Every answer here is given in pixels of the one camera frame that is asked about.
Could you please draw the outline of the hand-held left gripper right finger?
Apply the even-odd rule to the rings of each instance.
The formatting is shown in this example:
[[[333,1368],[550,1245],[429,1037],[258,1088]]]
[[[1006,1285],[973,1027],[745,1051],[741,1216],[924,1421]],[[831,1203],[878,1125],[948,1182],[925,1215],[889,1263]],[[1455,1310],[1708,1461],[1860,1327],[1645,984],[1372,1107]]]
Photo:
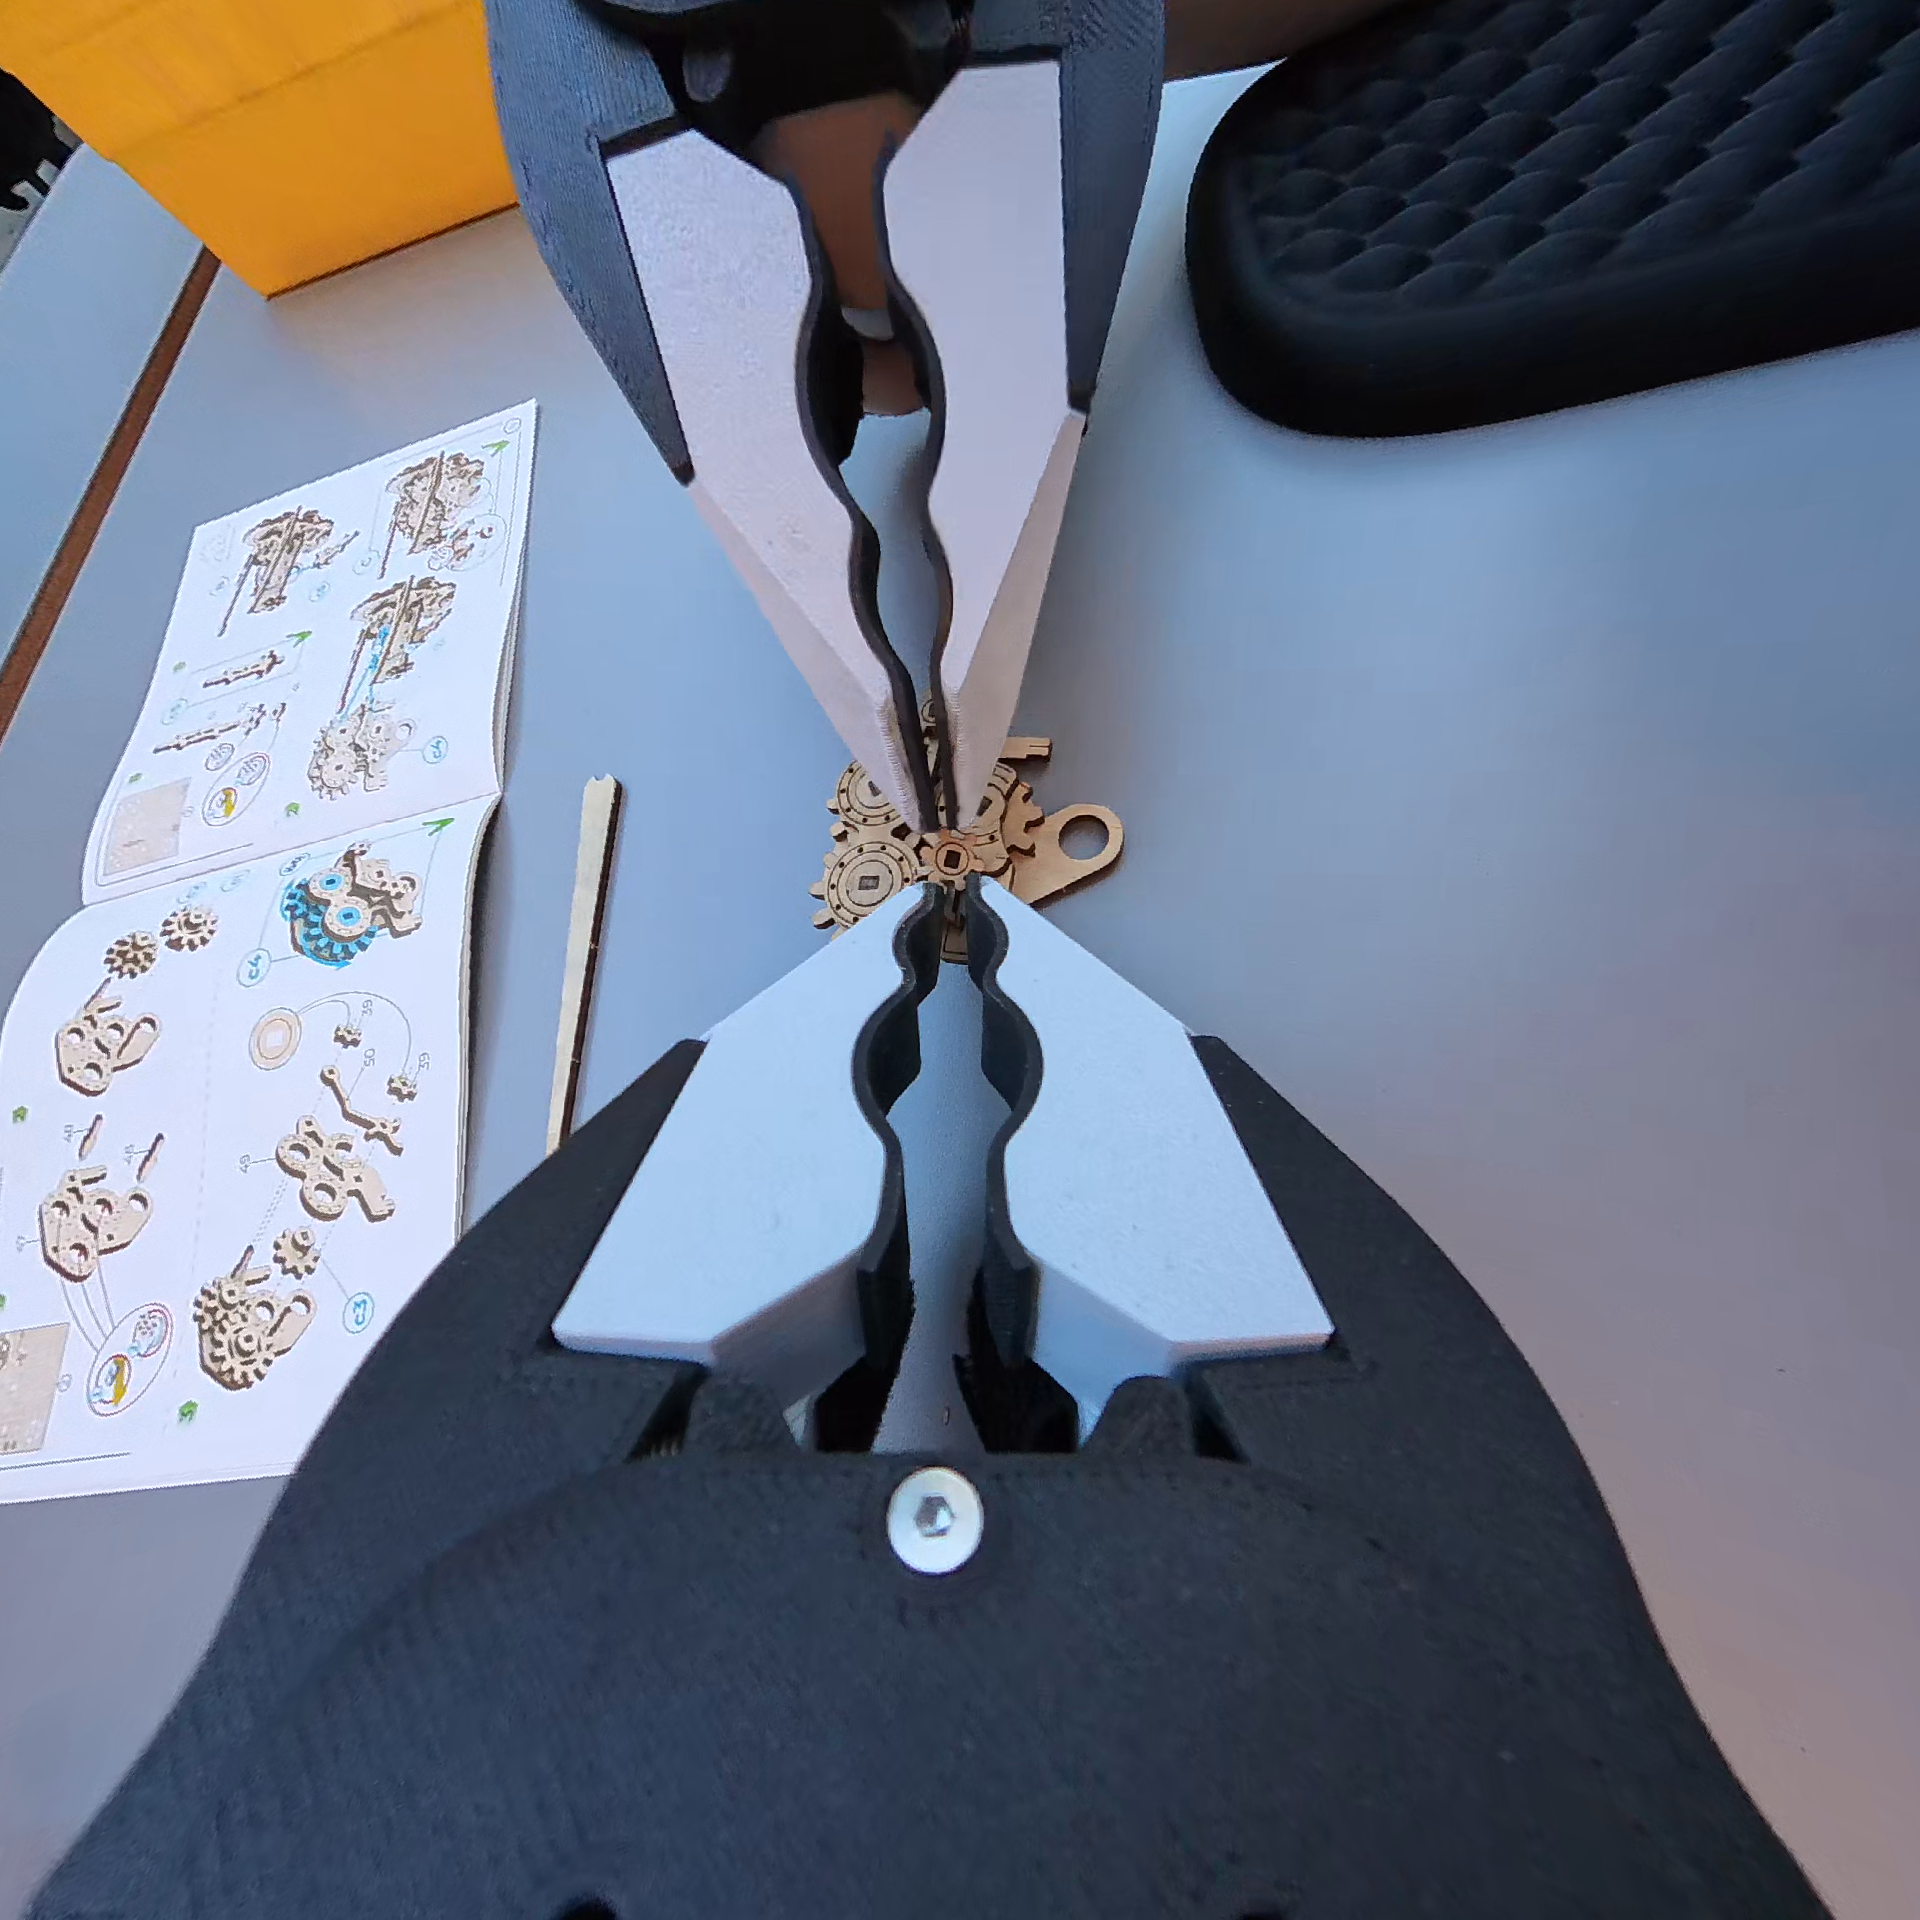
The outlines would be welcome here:
[[[988,1162],[965,1399],[991,1451],[1069,1451],[1112,1391],[1312,1353],[1332,1327],[1192,1037],[993,880],[966,889]]]

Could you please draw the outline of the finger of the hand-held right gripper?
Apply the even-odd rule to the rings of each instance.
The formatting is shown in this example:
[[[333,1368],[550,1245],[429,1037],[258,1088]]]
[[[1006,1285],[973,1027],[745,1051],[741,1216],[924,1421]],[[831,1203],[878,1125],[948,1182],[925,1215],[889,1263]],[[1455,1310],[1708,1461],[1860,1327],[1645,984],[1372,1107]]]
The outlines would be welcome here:
[[[879,542],[814,417],[830,279],[800,197],[704,133],[607,163],[690,494],[848,753],[916,829],[930,781],[879,625]]]
[[[965,829],[1015,718],[1085,414],[1066,391],[1062,94],[1050,59],[965,66],[879,179],[932,377],[927,535],[946,807]]]

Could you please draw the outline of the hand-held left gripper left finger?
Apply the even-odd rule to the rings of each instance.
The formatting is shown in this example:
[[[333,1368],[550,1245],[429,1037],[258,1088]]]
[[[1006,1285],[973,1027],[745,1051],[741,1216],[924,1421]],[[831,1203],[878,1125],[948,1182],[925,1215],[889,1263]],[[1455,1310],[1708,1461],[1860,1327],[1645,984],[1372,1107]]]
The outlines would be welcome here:
[[[913,1314],[898,1138],[943,896],[902,889],[704,1041],[567,1296],[584,1353],[690,1361],[814,1402],[866,1450]]]

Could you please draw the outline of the wooden gear assembly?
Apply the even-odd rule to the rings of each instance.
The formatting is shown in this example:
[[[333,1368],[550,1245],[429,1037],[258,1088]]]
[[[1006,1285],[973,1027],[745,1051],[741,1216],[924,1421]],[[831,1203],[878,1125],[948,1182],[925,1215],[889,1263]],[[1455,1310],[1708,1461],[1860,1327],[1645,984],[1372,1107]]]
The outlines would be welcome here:
[[[1022,778],[1022,762],[1045,762],[1047,737],[1007,737],[1000,746],[984,801],[969,829],[993,842],[993,873],[973,873],[1006,886],[1017,898],[1040,906],[1102,877],[1122,850],[1120,817],[1097,805],[1062,807],[1045,814],[1032,787]],[[831,792],[831,846],[822,878],[808,893],[821,898],[814,927],[831,935],[854,927],[889,896],[925,878],[919,840],[901,813],[879,793],[868,773],[852,762]],[[946,888],[943,961],[969,958],[965,928],[965,886]]]

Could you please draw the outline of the person's right hand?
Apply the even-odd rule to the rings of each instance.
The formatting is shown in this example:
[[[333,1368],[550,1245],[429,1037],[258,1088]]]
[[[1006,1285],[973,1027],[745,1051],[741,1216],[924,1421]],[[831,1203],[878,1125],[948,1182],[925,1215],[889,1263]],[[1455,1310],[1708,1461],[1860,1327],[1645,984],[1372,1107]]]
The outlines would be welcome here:
[[[925,105],[874,63],[833,70],[808,37],[765,53],[756,88],[765,122],[749,155],[761,173],[796,185],[807,207],[831,273],[831,301],[858,337],[863,411],[911,417],[924,395],[887,311],[874,175],[879,155],[911,135]]]

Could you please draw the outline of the yellow box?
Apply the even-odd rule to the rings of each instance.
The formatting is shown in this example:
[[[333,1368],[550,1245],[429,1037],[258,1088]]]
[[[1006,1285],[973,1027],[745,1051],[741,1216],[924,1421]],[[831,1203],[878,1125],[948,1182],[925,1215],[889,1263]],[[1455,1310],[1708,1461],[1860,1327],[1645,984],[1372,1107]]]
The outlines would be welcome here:
[[[4,2],[1,66],[265,298],[514,203],[478,2]]]

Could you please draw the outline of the tapered wooden stick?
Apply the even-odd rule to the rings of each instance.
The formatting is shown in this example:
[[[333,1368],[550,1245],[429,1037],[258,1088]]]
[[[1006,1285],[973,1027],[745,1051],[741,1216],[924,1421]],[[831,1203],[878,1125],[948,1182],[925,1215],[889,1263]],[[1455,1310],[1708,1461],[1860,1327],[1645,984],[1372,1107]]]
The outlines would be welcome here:
[[[567,910],[567,952],[559,984],[559,1031],[550,1080],[544,1152],[552,1154],[569,1137],[578,1107],[586,1027],[591,1018],[591,984],[601,949],[621,785],[601,775],[583,790],[578,855]]]

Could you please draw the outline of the assembly instruction booklet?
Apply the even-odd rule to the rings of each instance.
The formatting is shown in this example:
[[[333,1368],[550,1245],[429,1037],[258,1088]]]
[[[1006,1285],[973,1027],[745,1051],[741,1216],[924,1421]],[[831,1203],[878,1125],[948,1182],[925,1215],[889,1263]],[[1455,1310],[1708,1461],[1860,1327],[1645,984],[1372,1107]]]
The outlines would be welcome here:
[[[293,1471],[450,1248],[537,405],[196,531],[1,1061],[1,1501]]]

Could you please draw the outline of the black honeycomb pad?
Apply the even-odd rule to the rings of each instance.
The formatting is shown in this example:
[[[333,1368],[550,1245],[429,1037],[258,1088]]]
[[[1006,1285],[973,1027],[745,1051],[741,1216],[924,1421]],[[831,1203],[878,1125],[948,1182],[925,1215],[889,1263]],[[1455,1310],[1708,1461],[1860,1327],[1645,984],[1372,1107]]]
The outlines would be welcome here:
[[[1404,6],[1238,96],[1185,269],[1226,393],[1336,439],[1912,330],[1916,2]]]

